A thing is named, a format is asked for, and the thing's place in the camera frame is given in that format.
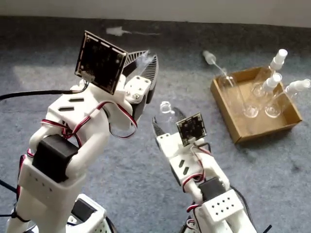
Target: spray bottle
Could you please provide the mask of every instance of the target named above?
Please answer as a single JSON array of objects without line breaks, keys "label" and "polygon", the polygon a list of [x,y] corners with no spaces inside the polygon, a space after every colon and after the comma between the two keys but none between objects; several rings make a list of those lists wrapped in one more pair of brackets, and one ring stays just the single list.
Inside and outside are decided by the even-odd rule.
[{"label": "spray bottle", "polygon": [[291,104],[291,100],[299,92],[303,92],[311,87],[310,79],[299,80],[290,83],[283,92],[276,94],[265,107],[265,113],[271,118],[276,118]]},{"label": "spray bottle", "polygon": [[247,105],[257,106],[260,111],[269,101],[274,97],[274,89],[281,82],[282,75],[279,73],[274,73],[270,78],[268,78],[260,87],[260,97],[250,95],[246,101]]},{"label": "spray bottle", "polygon": [[265,92],[262,91],[263,83],[270,77],[272,77],[277,70],[280,70],[284,65],[285,58],[287,56],[287,51],[285,49],[280,49],[277,55],[273,58],[269,66],[263,67],[257,76],[255,77],[253,84],[251,86],[251,92],[256,97],[263,97]]}]

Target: rectangular slot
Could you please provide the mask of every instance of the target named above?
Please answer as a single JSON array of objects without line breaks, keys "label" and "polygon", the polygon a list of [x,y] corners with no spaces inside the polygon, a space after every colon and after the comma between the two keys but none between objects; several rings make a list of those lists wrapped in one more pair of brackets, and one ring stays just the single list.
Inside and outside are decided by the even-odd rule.
[{"label": "rectangular slot", "polygon": [[185,167],[185,170],[184,170],[184,175],[186,175],[187,173],[188,173],[188,171],[189,171],[189,167],[187,166],[187,167]]},{"label": "rectangular slot", "polygon": [[69,112],[69,111],[74,111],[74,107],[61,107],[58,109],[60,112]]},{"label": "rectangular slot", "polygon": [[84,102],[84,98],[71,98],[69,102]]},{"label": "rectangular slot", "polygon": [[181,160],[179,163],[179,167],[182,167],[184,165],[185,160]]}]

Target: white spray nozzle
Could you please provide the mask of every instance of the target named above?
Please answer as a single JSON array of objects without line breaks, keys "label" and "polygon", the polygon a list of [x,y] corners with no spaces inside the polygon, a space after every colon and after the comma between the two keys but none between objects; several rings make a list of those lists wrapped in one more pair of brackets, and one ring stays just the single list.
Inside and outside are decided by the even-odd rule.
[{"label": "white spray nozzle", "polygon": [[275,73],[273,76],[268,78],[262,85],[262,90],[265,92],[272,92],[274,88],[279,84],[282,80],[282,75],[279,73]]},{"label": "white spray nozzle", "polygon": [[216,63],[216,57],[211,52],[205,50],[203,51],[203,56],[209,65],[214,65]]},{"label": "white spray nozzle", "polygon": [[267,79],[269,86],[276,87],[278,83],[282,80],[282,75],[280,73],[275,73],[272,77]]},{"label": "white spray nozzle", "polygon": [[106,33],[115,36],[122,36],[124,33],[130,32],[124,31],[122,27],[115,27],[115,28],[106,28]]},{"label": "white spray nozzle", "polygon": [[273,58],[270,67],[274,70],[279,70],[284,65],[285,58],[287,56],[287,51],[285,49],[280,49],[277,55]]},{"label": "white spray nozzle", "polygon": [[307,90],[310,87],[311,87],[310,79],[298,80],[298,81],[290,83],[288,87],[286,88],[286,91],[287,92],[299,92],[299,91]]}]

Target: red wire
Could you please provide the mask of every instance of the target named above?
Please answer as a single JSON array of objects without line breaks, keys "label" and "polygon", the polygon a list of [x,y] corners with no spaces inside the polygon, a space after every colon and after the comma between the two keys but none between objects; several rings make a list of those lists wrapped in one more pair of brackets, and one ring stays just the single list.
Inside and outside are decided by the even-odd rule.
[{"label": "red wire", "polygon": [[194,148],[199,149],[199,150],[202,151],[203,153],[206,153],[206,154],[209,154],[209,155],[212,156],[212,154],[211,154],[208,150],[206,150],[206,149],[204,149],[204,148],[199,148],[199,147],[194,147]]},{"label": "red wire", "polygon": [[198,162],[199,162],[199,164],[200,164],[200,166],[201,166],[201,168],[202,168],[202,177],[201,177],[201,180],[200,180],[200,181],[202,181],[202,180],[205,178],[205,170],[204,170],[202,161],[201,161],[201,159],[199,158],[199,156],[198,156],[195,152],[194,152],[193,154],[194,154],[194,156],[198,159]]},{"label": "red wire", "polygon": [[27,156],[33,158],[34,157],[34,154],[31,153],[31,150],[30,148],[27,150]]},{"label": "red wire", "polygon": [[186,178],[186,180],[182,184],[182,188],[183,188],[183,192],[184,193],[185,193],[185,185],[186,185],[186,183],[188,183],[191,179],[193,179],[195,177],[200,177],[200,179],[199,180],[195,180],[195,182],[200,182],[200,181],[202,181],[204,179],[204,176],[201,173],[194,173],[194,174],[188,176]]},{"label": "red wire", "polygon": [[[107,103],[116,104],[117,107],[118,107],[125,115],[127,115],[127,116],[130,118],[132,124],[134,124],[134,126],[135,126],[135,131],[134,131],[133,133],[131,133],[130,135],[128,135],[128,136],[118,136],[118,135],[115,135],[115,134],[113,134],[113,133],[111,132],[111,127],[110,127],[110,125],[109,125],[109,131],[110,131],[110,133],[111,133],[113,136],[116,136],[116,137],[118,137],[118,138],[120,138],[120,139],[126,139],[126,138],[131,137],[131,136],[136,132],[136,130],[137,130],[137,122],[136,122],[136,121],[133,119],[133,117],[132,117],[120,104],[118,104],[118,103],[114,103],[114,102],[111,102],[111,101],[103,101],[103,102],[101,102],[101,103],[99,103],[99,104],[97,105],[96,109],[101,110],[101,109],[104,107],[104,105],[107,104]],[[47,119],[43,119],[41,122],[49,123],[49,124],[51,124],[51,125],[55,125],[55,126],[62,127],[62,128],[63,128],[63,130],[62,130],[63,136],[64,136],[66,139],[69,139],[69,138],[71,138],[73,135],[76,135],[77,132],[81,129],[81,127],[84,126],[84,125],[91,119],[91,117],[90,117],[91,114],[92,114],[92,112],[91,112],[88,116],[86,116],[79,124],[77,124],[70,134],[66,134],[66,130],[69,130],[69,129],[70,129],[70,128],[69,128],[68,126],[66,126],[66,125],[63,125],[63,124],[60,124],[60,123],[57,123],[57,122],[54,122],[54,121],[51,121],[51,120],[47,120]],[[75,137],[77,138],[78,144],[82,145],[80,138],[79,138],[78,136],[75,136]]]},{"label": "red wire", "polygon": [[201,206],[201,205],[195,204],[195,205],[189,206],[189,207],[187,208],[187,213],[189,213],[191,210],[193,210],[193,209],[195,209],[195,208],[197,208],[197,207],[199,207],[199,206]]}]

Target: wire bundle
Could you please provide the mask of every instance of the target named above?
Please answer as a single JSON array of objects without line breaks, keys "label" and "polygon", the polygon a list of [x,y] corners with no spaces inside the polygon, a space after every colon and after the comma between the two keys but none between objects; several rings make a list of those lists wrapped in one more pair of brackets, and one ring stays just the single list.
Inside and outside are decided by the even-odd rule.
[{"label": "wire bundle", "polygon": [[[209,149],[209,150],[206,150],[206,149],[202,148],[202,147],[205,146],[205,145],[208,145],[208,149]],[[201,151],[202,153],[211,155],[211,152],[210,152],[210,144],[209,144],[209,143],[203,143],[203,144],[200,144],[200,145],[193,144],[193,146],[190,148],[190,150],[191,150],[192,154],[197,158],[198,163],[199,163],[200,167],[202,168],[202,172],[201,172],[201,173],[194,173],[194,174],[188,176],[188,177],[183,181],[183,183],[182,183],[183,192],[185,192],[185,185],[186,185],[190,180],[194,179],[194,181],[195,181],[196,183],[199,183],[199,182],[202,182],[202,181],[205,179],[205,170],[204,170],[202,161],[201,161],[201,159],[199,158],[199,156],[193,151],[194,148],[198,149],[198,150]]]}]

